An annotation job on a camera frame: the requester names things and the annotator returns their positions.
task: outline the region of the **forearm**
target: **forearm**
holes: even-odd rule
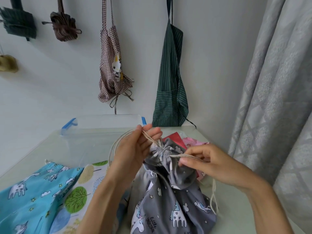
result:
[[[293,234],[285,211],[266,181],[259,181],[247,192],[252,206],[257,234]]]
[[[77,234],[111,233],[123,190],[108,177],[96,189]]]

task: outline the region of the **beige cord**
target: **beige cord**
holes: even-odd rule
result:
[[[126,137],[127,135],[131,134],[134,130],[128,130],[127,132],[125,132],[124,134],[122,134],[112,145],[111,149],[110,149],[110,153],[108,155],[108,167],[110,167],[110,156],[111,156],[111,153],[112,153],[112,150],[115,146],[115,149],[114,149],[114,156],[115,156],[115,153],[116,153],[116,148],[118,147],[120,141]],[[151,138],[144,130],[142,130],[142,134],[144,135],[144,137],[149,140],[150,142],[154,143],[155,145],[157,145],[158,147],[162,147],[162,141],[161,139],[155,141],[153,138]],[[178,154],[178,155],[175,155],[175,154],[171,154],[169,155],[170,157],[190,157],[190,158],[193,158],[193,159],[197,159],[199,161],[202,161],[200,158],[198,157],[195,157],[195,156],[191,156],[191,155],[188,155],[188,154]],[[216,196],[215,196],[215,191],[216,191],[216,181],[215,179],[213,179],[213,188],[212,188],[213,192],[212,192],[212,195],[211,195],[211,198],[210,198],[210,207],[211,207],[211,210],[213,211],[214,214],[217,214],[219,212],[219,208],[218,208],[218,204],[217,204],[217,201],[216,201]],[[213,206],[212,206],[212,200],[214,199],[215,201],[215,204],[216,204],[216,211],[214,210]]]

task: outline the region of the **plastic container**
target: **plastic container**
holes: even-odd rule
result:
[[[138,124],[146,125],[145,118],[132,114],[73,118],[60,131],[68,148],[71,167],[108,160],[113,143]]]

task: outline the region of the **white wall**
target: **white wall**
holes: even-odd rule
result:
[[[49,21],[57,0],[22,0],[38,28],[37,39],[8,35],[6,54],[17,74],[0,73],[0,174],[53,130],[84,114],[113,114],[98,101],[101,0],[63,0],[83,33],[59,42]],[[10,7],[9,0],[0,5]],[[184,32],[181,75],[189,119],[208,139],[227,149],[266,0],[174,0],[174,25]],[[134,102],[119,97],[119,114],[151,122],[167,24],[166,0],[113,0],[123,70],[135,79]]]

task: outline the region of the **gray curtain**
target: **gray curtain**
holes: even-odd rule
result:
[[[229,154],[272,185],[312,230],[312,0],[269,0]]]

